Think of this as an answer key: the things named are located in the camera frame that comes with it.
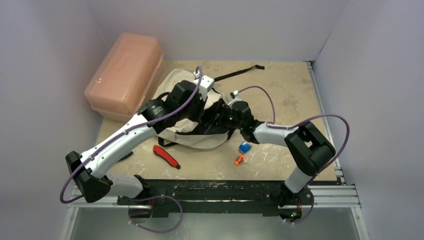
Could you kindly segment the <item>beige backpack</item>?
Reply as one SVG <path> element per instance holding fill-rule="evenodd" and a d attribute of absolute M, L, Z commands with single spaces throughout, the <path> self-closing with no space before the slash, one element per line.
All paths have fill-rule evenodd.
<path fill-rule="evenodd" d="M 262 65 L 254 65 L 249 68 L 216 77 L 214 80 L 221 81 L 230 77 L 235 77 L 252 69 L 264 70 L 265 67 Z M 172 91 L 177 83 L 183 80 L 191 82 L 194 80 L 194 77 L 192 72 L 184 69 L 176 68 L 172 70 L 158 86 L 154 98 L 165 97 Z M 189 119 L 183 119 L 178 121 L 175 126 L 166 128 L 158 134 L 158 144 L 160 146 L 172 147 L 175 145 L 183 145 L 194 149 L 211 150 L 224 144 L 232 137 L 236 130 L 235 128 L 212 125 L 207 121 L 212 120 L 212 117 L 218 117 L 219 110 L 222 107 L 226 107 L 229 103 L 232 104 L 234 99 L 230 97 L 229 94 L 225 95 L 215 88 L 211 89 L 207 96 L 208 99 L 204 107 L 204 114 L 202 115 L 202 117 L 205 118 L 202 118 L 200 123 Z"/>

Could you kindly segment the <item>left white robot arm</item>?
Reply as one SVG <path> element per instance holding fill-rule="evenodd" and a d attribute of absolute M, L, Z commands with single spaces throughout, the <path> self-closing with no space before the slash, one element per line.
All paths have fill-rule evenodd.
<path fill-rule="evenodd" d="M 205 76 L 178 82 L 165 96 L 149 100 L 119 130 L 82 153 L 65 157 L 70 176 L 59 200 L 63 204 L 84 198 L 94 203 L 107 195 L 129 197 L 138 205 L 146 203 L 149 191 L 137 176 L 112 176 L 109 170 L 135 147 L 156 137 L 177 122 L 199 121 L 214 80 Z"/>

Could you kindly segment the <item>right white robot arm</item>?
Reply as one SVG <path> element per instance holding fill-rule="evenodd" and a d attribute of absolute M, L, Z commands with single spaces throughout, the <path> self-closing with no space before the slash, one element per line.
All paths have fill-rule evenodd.
<path fill-rule="evenodd" d="M 334 146 L 309 120 L 294 127 L 271 125 L 256 119 L 245 101 L 211 107 L 201 119 L 211 126 L 237 129 L 249 143 L 287 148 L 296 163 L 280 191 L 282 200 L 288 204 L 300 198 L 300 191 L 336 155 Z"/>

